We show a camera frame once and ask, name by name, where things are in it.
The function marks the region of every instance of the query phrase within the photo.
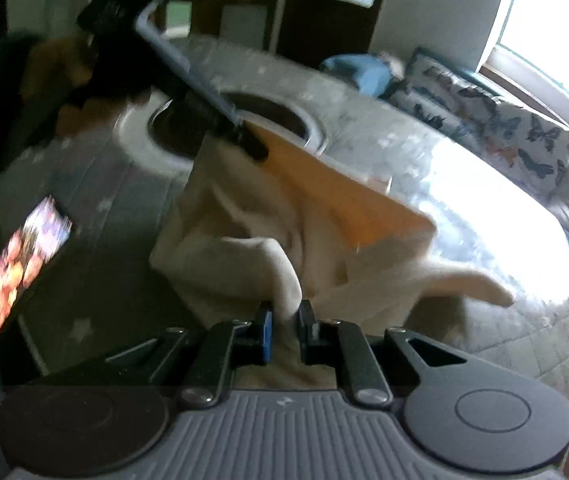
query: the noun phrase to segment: beige cloth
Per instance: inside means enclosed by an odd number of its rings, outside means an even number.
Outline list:
[[[490,276],[428,258],[435,226],[426,216],[252,127],[268,160],[255,164],[237,147],[205,138],[151,254],[151,265],[207,327],[251,319],[261,300],[273,302],[272,364],[241,368],[236,384],[334,386],[332,370],[299,362],[302,298],[318,319],[349,320],[372,335],[402,325],[422,296],[513,303]]]

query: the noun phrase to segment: dark wooden door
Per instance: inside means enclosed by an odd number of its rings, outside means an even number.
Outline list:
[[[366,52],[381,3],[286,0],[277,53],[317,68],[322,60],[335,54]]]

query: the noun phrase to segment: smartphone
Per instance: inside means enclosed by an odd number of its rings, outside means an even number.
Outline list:
[[[69,240],[72,226],[48,196],[13,233],[0,253],[0,329],[18,299]]]

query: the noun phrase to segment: round table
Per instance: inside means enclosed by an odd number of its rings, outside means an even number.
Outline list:
[[[539,203],[436,130],[329,76],[213,38],[180,45],[218,87],[264,89],[305,108],[325,129],[326,155],[362,174],[391,176],[391,194],[433,218],[434,254],[486,269],[517,293],[510,308],[421,301],[410,328],[569,397],[569,250]],[[110,127],[27,153],[0,177],[7,237],[46,193],[79,226],[23,316],[48,371],[167,325],[197,325],[148,265],[162,217],[187,177],[139,168]]]

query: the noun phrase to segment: gray ribbed panel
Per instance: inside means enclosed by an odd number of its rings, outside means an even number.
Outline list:
[[[428,459],[394,418],[354,408],[338,392],[238,391],[213,410],[184,413],[141,460],[96,480],[461,478],[475,477]],[[531,478],[562,476],[548,469]],[[7,478],[40,479],[22,470]]]

